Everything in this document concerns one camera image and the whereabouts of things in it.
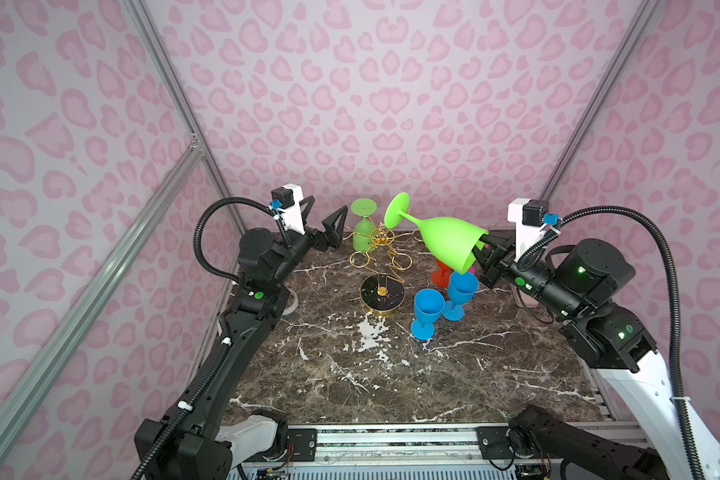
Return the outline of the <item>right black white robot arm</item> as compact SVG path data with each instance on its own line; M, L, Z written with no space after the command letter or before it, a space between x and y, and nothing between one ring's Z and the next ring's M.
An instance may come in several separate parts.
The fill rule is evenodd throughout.
M577 465L603 479L720 479L720 443L680 393L677 361L665 361L638 316L613 299L634 268L603 240L559 251L565 256L559 266L521 270L511 239L484 234L469 250L482 283L510 280L547 308L572 350L627 404L651 445L605 440L527 407L510 422L512 448L519 455L548 453L563 468Z

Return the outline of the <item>red wine glass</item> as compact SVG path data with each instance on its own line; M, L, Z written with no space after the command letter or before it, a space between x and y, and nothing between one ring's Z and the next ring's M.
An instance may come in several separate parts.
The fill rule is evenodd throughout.
M431 281L437 287L446 289L453 269L440 260L436 260L436 266L437 269L431 274Z

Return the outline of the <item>blue wine glass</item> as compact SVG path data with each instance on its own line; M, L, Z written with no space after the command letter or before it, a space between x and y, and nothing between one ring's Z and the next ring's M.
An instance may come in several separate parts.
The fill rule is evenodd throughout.
M464 305L474 297L478 288L479 282L473 273L453 272L449 279L448 300L444 306L443 316L452 322L461 320L464 317Z
M428 341L435 333L435 322L445 308L443 295L434 289L422 289L414 297L414 320L411 333L420 341Z

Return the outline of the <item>green wine glass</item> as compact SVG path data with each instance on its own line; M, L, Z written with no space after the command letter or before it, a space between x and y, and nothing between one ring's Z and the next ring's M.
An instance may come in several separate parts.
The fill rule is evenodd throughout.
M376 228L371 216L376 212L377 204L370 198L360 198L351 204L350 210L360 218L351 236L353 248L356 252L367 253L372 244L371 234Z
M397 194L386 209L384 225L392 230L403 220L410 221L417 227L425 246L437 260L459 274L467 273L476 262L473 248L485 244L483 237L489 231L453 217L419 219L411 215L409 209L409 194Z

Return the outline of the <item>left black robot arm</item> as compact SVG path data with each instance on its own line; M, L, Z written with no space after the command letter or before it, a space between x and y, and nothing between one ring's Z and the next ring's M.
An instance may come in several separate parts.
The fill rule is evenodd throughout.
M193 250L209 273L236 283L233 300L218 318L219 335L209 356L161 420L146 419L134 443L140 460L135 479L225 479L250 458L279 460L288 456L285 415L259 410L218 437L221 421L250 361L282 317L290 291L285 282L306 254L340 247L349 209L326 217L322 228L306 225L313 197L299 200L294 188L280 187L269 204L243 197L212 203L195 228ZM239 243L239 272L213 266L205 257L202 237L211 216L232 205L250 206L271 217L280 233L266 228L246 231Z

